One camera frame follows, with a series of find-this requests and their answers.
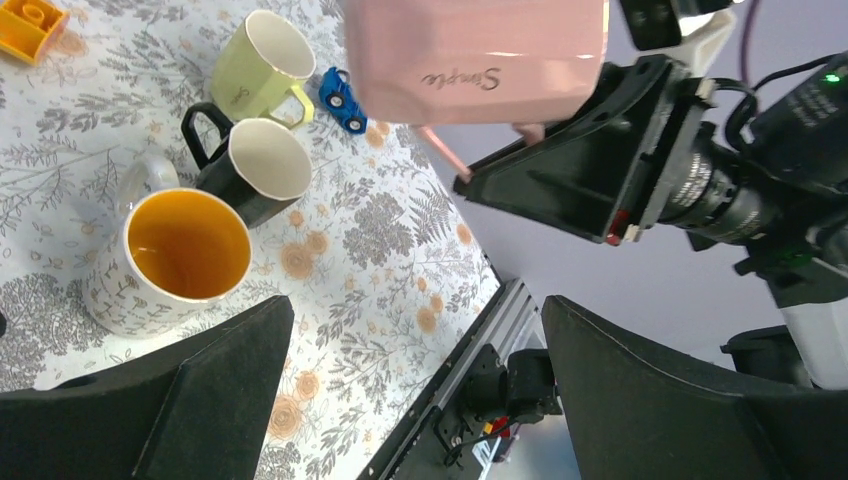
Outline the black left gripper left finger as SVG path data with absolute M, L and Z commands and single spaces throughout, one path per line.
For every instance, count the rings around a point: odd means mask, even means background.
M 1 397 L 5 479 L 250 479 L 294 312 L 282 295 L 50 390 Z

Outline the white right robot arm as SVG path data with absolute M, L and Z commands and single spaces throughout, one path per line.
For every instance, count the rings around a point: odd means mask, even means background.
M 761 109 L 758 87 L 697 77 L 668 56 L 603 66 L 575 117 L 457 179 L 466 200 L 618 245 L 657 224 L 696 251 L 738 245 L 812 385 L 847 385 L 847 56 Z

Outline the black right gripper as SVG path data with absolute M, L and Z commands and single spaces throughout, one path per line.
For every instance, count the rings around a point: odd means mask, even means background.
M 804 80 L 767 108 L 746 88 L 717 144 L 712 123 L 699 131 L 708 78 L 662 54 L 606 62 L 574 117 L 472 164 L 453 190 L 598 244 L 637 241 L 661 220 L 696 251 L 743 247 L 735 272 L 763 280 L 780 308 L 843 300 L 847 56 L 797 70 Z

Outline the pink mug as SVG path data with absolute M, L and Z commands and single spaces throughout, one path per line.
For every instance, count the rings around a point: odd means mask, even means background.
M 599 0 L 346 1 L 350 81 L 366 114 L 410 126 L 462 180 L 468 166 L 438 125 L 510 124 L 526 143 L 573 117 L 604 62 L 609 5 Z

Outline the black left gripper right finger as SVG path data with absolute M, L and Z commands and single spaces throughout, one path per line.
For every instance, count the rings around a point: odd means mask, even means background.
M 737 373 L 562 296 L 542 323 L 585 479 L 843 479 L 847 394 Z

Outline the floral mug orange inside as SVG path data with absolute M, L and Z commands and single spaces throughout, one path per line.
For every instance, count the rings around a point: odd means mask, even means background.
M 253 248 L 218 197 L 181 186 L 174 165 L 135 162 L 121 177 L 115 227 L 81 283 L 87 313 L 108 331 L 160 336 L 234 293 Z

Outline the black mug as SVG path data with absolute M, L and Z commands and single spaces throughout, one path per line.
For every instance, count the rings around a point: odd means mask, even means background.
M 207 117 L 221 143 L 209 153 L 195 128 Z M 309 153 L 283 125 L 267 118 L 232 122 L 213 103 L 190 106 L 181 133 L 199 169 L 195 187 L 231 206 L 248 228 L 257 228 L 298 201 L 313 178 Z

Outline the yellow mug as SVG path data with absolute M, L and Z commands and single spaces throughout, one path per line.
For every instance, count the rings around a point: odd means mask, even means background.
M 316 57 L 303 33 L 269 10 L 248 14 L 222 49 L 210 94 L 230 119 L 267 118 L 288 129 L 313 121 L 304 85 Z

